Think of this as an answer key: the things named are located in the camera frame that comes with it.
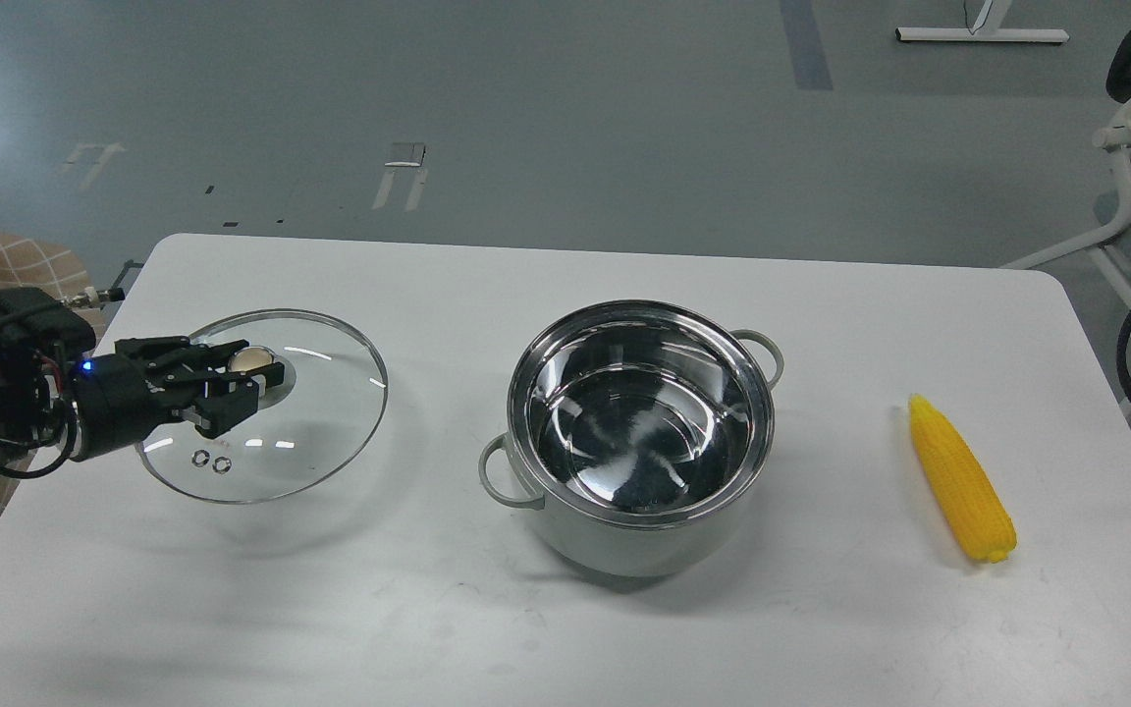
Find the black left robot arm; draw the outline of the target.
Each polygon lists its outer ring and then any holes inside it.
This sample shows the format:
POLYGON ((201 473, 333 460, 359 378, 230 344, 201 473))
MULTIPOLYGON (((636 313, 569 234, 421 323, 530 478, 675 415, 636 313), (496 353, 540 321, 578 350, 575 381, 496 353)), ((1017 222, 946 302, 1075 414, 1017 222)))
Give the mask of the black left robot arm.
POLYGON ((120 286, 66 298, 0 288, 1 477, 45 477, 174 422, 214 439, 287 393, 286 364, 247 340, 123 339, 94 356, 81 311, 123 299, 120 286))

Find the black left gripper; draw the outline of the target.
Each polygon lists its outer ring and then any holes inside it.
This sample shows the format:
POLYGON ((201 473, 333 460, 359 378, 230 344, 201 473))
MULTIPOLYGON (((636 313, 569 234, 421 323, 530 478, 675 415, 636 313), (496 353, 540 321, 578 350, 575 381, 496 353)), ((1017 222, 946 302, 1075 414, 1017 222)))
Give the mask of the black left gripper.
POLYGON ((180 420, 188 406, 188 420, 205 439, 276 406, 286 397, 286 363, 230 359, 247 346, 247 339, 211 345, 185 336, 122 339, 114 353, 78 363, 71 379, 78 416, 74 462, 143 442, 154 429, 180 420), (195 383, 174 367, 225 370, 202 382, 195 398, 195 383))

